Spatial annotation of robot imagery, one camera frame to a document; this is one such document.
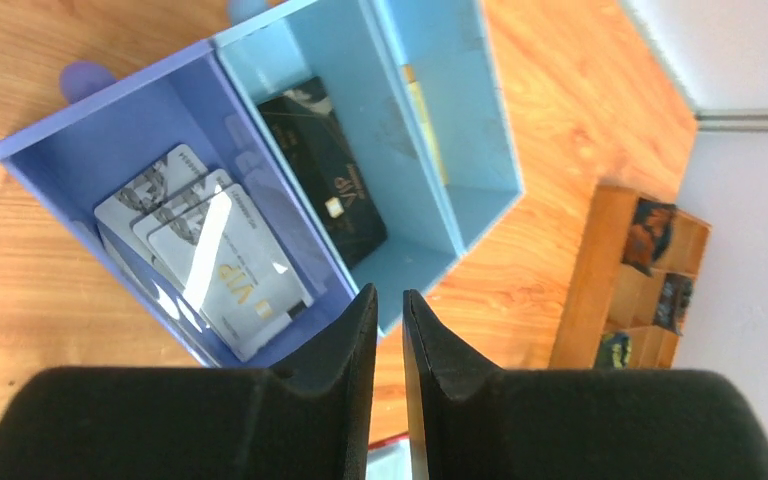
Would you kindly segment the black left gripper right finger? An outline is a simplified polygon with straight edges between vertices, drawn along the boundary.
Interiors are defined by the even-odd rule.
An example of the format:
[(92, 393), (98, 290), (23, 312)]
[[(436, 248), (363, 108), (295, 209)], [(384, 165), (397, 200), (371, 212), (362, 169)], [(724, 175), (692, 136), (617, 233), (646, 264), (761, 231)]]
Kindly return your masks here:
[(502, 368), (403, 297), (416, 479), (768, 479), (768, 437), (725, 377)]

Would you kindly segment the white magnetic stripe card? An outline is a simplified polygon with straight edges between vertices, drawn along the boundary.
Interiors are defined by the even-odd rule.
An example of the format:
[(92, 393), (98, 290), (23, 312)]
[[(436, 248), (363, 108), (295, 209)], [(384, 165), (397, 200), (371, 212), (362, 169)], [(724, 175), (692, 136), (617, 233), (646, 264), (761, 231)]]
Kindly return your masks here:
[(281, 310), (269, 301), (261, 300), (242, 314), (221, 316), (220, 323), (227, 330), (226, 337), (232, 352), (241, 361), (248, 361), (307, 308), (304, 301), (299, 301)]

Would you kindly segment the red leather card holder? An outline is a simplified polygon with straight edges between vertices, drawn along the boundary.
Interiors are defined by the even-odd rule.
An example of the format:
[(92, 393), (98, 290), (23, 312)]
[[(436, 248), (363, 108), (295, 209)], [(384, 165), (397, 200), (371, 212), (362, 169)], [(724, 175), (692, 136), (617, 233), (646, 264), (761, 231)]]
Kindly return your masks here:
[(369, 445), (365, 479), (412, 479), (410, 441), (407, 432)]

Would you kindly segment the silver VIP card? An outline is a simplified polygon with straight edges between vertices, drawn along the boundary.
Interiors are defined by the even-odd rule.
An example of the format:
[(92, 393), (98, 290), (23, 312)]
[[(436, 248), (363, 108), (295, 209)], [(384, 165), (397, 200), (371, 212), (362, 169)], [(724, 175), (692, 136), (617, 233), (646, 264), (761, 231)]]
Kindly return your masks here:
[(234, 184), (148, 235), (148, 243), (229, 347), (223, 315), (266, 300), (286, 310), (313, 298), (242, 186)]

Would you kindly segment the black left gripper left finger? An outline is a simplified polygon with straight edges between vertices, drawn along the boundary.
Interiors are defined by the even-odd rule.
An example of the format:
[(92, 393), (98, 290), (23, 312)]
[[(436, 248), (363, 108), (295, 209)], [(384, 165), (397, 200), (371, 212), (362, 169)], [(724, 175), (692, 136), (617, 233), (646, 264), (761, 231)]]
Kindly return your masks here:
[(58, 367), (0, 419), (0, 479), (362, 479), (378, 295), (266, 368)]

